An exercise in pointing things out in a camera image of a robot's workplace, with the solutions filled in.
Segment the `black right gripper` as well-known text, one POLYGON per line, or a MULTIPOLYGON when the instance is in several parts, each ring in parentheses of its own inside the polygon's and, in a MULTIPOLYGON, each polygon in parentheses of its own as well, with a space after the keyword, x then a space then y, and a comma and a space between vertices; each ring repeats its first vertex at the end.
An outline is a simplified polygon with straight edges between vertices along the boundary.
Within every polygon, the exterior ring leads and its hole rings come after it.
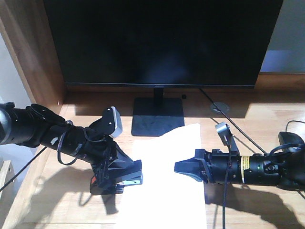
POLYGON ((240 184, 241 156, 237 152, 224 153, 218 149, 208 152, 196 149, 194 158, 176 162, 174 172, 190 176, 197 182, 223 184, 225 179, 240 184))

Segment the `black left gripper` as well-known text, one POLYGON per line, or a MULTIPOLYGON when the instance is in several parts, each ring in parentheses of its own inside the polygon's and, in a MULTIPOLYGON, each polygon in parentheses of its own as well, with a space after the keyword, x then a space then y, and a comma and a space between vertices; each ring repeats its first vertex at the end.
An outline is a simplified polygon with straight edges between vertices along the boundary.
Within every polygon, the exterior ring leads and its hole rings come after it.
POLYGON ((57 160, 70 166, 76 160, 90 163, 93 170, 91 187, 107 189, 110 187, 108 171, 112 171, 112 179, 140 179, 142 162, 128 157, 108 135, 100 135, 100 139, 90 139, 92 130, 80 126, 67 125, 57 144, 57 160))

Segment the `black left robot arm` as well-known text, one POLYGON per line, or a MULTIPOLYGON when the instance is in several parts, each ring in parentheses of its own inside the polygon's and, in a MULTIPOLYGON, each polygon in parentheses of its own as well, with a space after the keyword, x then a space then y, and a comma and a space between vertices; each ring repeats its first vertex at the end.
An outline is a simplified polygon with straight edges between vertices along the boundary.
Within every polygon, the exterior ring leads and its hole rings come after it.
POLYGON ((75 126, 50 109, 31 104, 15 108, 13 102, 0 105, 0 143, 30 148, 43 145, 75 160, 90 163, 92 195, 122 193, 125 186, 142 184, 142 162, 133 161, 114 141, 122 133, 120 113, 114 106, 88 127, 75 126))

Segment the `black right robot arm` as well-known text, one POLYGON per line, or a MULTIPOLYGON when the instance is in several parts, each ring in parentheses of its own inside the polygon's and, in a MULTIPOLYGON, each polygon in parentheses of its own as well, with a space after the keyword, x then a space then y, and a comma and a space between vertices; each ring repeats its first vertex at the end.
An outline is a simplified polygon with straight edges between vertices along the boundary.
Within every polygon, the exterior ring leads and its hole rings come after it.
POLYGON ((219 149, 196 149, 193 158, 176 162, 174 171, 198 182, 273 186, 288 191, 305 189, 305 146, 284 144, 269 154, 241 156, 219 149))

